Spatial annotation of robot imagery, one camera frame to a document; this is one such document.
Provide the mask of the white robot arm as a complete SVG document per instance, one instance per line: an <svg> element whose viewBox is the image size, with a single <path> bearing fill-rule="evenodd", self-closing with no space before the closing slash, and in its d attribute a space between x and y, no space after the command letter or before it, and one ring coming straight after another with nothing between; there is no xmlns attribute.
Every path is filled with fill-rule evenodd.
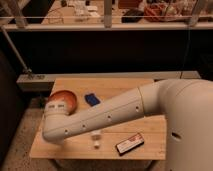
<svg viewBox="0 0 213 171"><path fill-rule="evenodd" d="M68 115L45 107L43 138L60 141L119 123L163 114L165 171L213 171L213 81L167 79L138 86Z"/></svg>

